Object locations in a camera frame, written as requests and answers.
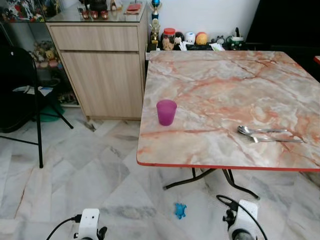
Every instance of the trophy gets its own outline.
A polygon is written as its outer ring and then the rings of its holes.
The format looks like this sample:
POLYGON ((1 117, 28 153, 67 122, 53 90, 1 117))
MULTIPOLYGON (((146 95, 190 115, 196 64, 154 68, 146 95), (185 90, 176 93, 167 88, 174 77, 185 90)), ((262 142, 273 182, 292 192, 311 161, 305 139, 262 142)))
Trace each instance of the trophy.
POLYGON ((159 42, 159 30, 160 30, 159 20, 157 18, 152 19, 152 24, 150 24, 150 27, 151 27, 150 42, 152 44, 157 44, 159 42))
POLYGON ((152 10, 152 19, 158 19, 159 18, 159 13, 158 10, 161 8, 162 2, 160 0, 152 0, 150 2, 150 8, 152 10))

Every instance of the purple cup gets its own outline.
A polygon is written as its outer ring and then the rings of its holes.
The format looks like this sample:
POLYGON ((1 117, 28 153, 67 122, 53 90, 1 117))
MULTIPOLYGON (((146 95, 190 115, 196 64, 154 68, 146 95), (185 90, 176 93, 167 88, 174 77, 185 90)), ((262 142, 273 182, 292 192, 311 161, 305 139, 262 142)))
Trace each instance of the purple cup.
POLYGON ((175 118, 177 104, 169 99, 158 101, 156 104, 159 123, 163 126, 172 124, 175 118))

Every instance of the metal spoon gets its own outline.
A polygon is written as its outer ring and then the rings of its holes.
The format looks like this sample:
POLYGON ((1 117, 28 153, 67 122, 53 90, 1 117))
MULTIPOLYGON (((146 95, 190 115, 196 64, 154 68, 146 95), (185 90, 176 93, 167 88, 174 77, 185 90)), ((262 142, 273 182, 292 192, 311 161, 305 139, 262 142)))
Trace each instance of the metal spoon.
POLYGON ((247 126, 238 126, 237 130, 245 135, 258 134, 258 133, 284 133, 287 132, 287 129, 276 129, 276 128, 260 128, 260 129, 251 129, 247 126))

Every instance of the fork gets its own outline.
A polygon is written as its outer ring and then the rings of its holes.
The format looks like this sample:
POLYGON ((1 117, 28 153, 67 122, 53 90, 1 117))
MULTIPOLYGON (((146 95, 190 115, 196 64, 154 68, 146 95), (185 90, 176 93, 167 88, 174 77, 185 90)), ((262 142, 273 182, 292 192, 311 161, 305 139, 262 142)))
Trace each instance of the fork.
POLYGON ((303 143, 301 139, 284 139, 284 138, 275 138, 275 137, 255 137, 246 135, 246 138, 251 143, 260 143, 260 142, 287 142, 287 143, 303 143))

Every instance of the small blue figurine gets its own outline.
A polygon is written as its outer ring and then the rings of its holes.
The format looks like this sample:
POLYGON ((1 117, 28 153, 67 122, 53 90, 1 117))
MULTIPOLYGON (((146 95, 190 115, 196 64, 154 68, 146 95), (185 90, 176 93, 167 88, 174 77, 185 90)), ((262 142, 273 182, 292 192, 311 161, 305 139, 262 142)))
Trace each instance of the small blue figurine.
POLYGON ((186 216, 185 209, 187 208, 187 206, 182 203, 176 203, 175 207, 175 215, 178 217, 178 219, 184 218, 186 216))

